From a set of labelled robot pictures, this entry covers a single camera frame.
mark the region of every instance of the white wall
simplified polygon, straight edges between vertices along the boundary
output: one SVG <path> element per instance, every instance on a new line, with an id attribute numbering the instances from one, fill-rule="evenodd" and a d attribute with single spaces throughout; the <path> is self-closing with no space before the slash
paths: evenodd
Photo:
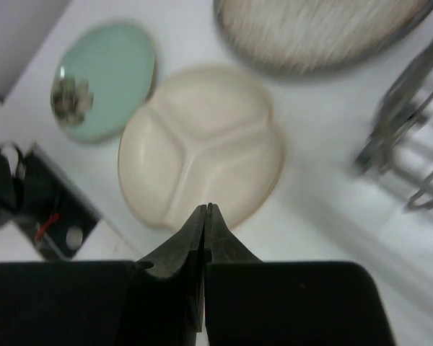
<path id="1" fill-rule="evenodd" d="M 0 0 L 0 96 L 29 63 L 70 0 Z"/>

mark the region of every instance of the wire rack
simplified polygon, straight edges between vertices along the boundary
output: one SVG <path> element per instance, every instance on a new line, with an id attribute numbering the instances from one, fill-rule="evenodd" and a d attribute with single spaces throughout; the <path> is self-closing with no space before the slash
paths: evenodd
<path id="1" fill-rule="evenodd" d="M 412 151 L 424 156 L 422 168 L 407 162 L 403 150 L 423 131 L 425 142 Z M 362 172 L 370 169 L 383 176 L 394 174 L 415 188 L 406 202 L 409 210 L 433 209 L 433 41 L 400 75 L 383 97 L 367 145 L 356 164 Z"/>

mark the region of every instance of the round tray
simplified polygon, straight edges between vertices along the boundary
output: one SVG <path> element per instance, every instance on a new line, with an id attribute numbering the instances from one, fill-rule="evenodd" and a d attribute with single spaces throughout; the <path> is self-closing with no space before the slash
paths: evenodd
<path id="1" fill-rule="evenodd" d="M 154 69 L 152 40 L 136 22 L 92 28 L 56 69 L 51 108 L 60 129 L 83 143 L 120 133 L 147 99 Z"/>
<path id="2" fill-rule="evenodd" d="M 224 41 L 234 52 L 236 52 L 236 54 L 238 54 L 245 62 L 247 62 L 252 67 L 267 72 L 271 75 L 279 75 L 279 76 L 286 75 L 286 74 L 300 76 L 300 75 L 309 75 L 309 74 L 331 73 L 335 71 L 340 71 L 344 68 L 349 68 L 358 65 L 363 61 L 371 58 L 372 56 L 376 56 L 382 53 L 383 51 L 387 50 L 391 46 L 395 45 L 397 42 L 404 39 L 412 30 L 414 30 L 420 23 L 422 23 L 424 19 L 433 10 L 433 0 L 427 0 L 427 3 L 417 13 L 417 15 L 410 18 L 410 20 L 408 20 L 403 25 L 401 25 L 397 30 L 390 33 L 378 44 L 372 46 L 371 48 L 366 49 L 365 51 L 363 51 L 358 55 L 350 56 L 349 58 L 343 59 L 339 63 L 322 65 L 319 68 L 314 68 L 309 71 L 304 71 L 304 69 L 300 68 L 299 66 L 282 67 L 282 66 L 275 66 L 270 63 L 264 63 L 264 62 L 254 60 L 252 55 L 249 54 L 249 52 L 235 45 L 235 43 L 229 37 L 222 24 L 222 17 L 219 10 L 222 1 L 224 0 L 214 0 L 214 18 L 215 18 L 216 26 L 218 27 L 220 34 L 224 38 Z"/>

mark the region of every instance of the black object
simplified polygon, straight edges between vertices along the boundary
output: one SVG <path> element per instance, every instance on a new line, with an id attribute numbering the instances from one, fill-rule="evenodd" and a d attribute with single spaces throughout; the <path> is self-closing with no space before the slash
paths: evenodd
<path id="1" fill-rule="evenodd" d="M 394 345 L 371 277 L 263 263 L 216 205 L 138 262 L 0 264 L 0 345 Z"/>
<path id="2" fill-rule="evenodd" d="M 18 155 L 17 169 L 10 172 L 2 154 L 12 147 Z M 80 247 L 70 248 L 68 230 L 76 228 L 82 242 L 100 220 L 94 208 L 48 166 L 50 160 L 35 147 L 23 155 L 13 143 L 0 146 L 0 226 L 14 221 L 47 260 L 70 260 Z M 57 215 L 57 221 L 48 220 Z"/>

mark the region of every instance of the red wire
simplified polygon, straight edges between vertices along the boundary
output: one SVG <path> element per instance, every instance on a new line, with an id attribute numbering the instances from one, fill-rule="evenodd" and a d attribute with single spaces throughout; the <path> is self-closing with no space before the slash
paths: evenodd
<path id="1" fill-rule="evenodd" d="M 48 218 L 48 220 L 38 228 L 38 231 L 35 235 L 35 241 L 40 240 L 43 235 L 45 234 L 46 229 L 52 224 L 57 222 L 57 220 L 59 220 L 59 213 L 54 213 L 50 215 L 50 218 Z"/>

